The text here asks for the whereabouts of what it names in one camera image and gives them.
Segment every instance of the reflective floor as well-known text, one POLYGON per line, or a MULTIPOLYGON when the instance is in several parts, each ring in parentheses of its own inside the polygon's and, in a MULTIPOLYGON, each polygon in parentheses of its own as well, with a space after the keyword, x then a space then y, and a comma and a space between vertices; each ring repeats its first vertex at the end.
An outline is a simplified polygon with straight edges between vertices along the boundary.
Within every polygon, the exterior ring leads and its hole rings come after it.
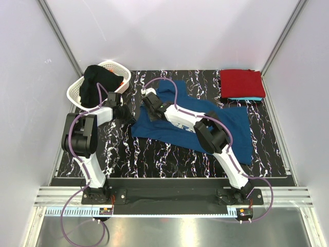
MULTIPOLYGON (((257 217, 265 210, 255 211, 257 217)), ((66 232, 86 219, 64 218, 66 232)), ((310 246, 297 208, 274 208, 263 220, 243 225, 215 219, 171 218, 111 218, 105 223, 110 237, 105 235, 99 246, 310 246)), ((102 232, 100 225, 90 222, 71 232, 69 237, 76 244, 92 245, 102 232)), ((37 246, 71 246, 62 237, 59 217, 45 217, 37 246)))

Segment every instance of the white wall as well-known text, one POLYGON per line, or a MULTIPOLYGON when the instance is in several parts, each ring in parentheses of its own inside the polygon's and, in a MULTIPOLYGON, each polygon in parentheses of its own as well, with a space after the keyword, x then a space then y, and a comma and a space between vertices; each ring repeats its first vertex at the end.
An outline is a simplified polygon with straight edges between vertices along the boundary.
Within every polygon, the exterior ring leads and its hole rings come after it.
POLYGON ((298 0, 47 0, 83 70, 261 69, 298 0))
POLYGON ((0 0, 0 246, 21 246, 47 183, 74 73, 36 0, 0 0))
POLYGON ((327 242, 328 10, 327 0, 308 2, 265 75, 298 181, 309 188, 327 242))

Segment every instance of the stack of folded clothes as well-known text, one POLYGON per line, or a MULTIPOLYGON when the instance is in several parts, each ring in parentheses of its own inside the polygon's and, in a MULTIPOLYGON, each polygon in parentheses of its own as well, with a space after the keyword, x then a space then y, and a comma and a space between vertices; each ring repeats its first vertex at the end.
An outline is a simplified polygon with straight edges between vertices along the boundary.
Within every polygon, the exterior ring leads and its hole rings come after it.
POLYGON ((220 75, 222 98, 260 101, 266 96, 259 71, 224 69, 220 75))

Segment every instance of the laundry basket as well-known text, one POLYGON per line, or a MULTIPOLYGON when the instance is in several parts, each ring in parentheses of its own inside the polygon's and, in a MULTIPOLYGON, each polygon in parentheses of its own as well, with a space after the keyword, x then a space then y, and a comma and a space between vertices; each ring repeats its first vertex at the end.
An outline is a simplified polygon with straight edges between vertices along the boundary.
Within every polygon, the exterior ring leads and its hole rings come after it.
MULTIPOLYGON (((111 61, 111 60, 102 62, 99 64, 99 66, 102 66, 102 67, 112 71, 117 76, 123 76, 123 84, 118 89, 115 90, 116 93, 123 94, 124 91, 126 91, 129 88, 129 81, 130 81, 132 74, 126 67, 124 67, 121 64, 116 63, 114 61, 111 61)), ((81 106, 81 103, 80 103, 81 98, 79 96, 79 89, 80 89, 80 86, 82 85, 83 81, 84 81, 84 77, 81 77, 79 80, 77 80, 75 83, 73 83, 68 88, 68 90, 66 92, 66 96, 69 99, 69 101, 71 101, 75 106, 79 107, 80 109, 82 109, 84 111, 89 111, 96 107, 85 108, 85 107, 81 106)))

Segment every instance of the black cloth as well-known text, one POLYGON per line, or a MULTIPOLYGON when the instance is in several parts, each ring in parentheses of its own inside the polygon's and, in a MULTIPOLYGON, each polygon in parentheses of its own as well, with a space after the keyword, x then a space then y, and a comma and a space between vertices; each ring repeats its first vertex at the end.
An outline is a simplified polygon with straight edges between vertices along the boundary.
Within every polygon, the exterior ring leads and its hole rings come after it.
MULTIPOLYGON (((93 108, 99 104, 97 83, 99 82, 108 92, 114 92, 123 81, 123 76, 98 65, 90 65, 84 72, 84 81, 79 89, 81 105, 93 108)), ((101 89, 102 100, 107 98, 106 92, 101 89)))

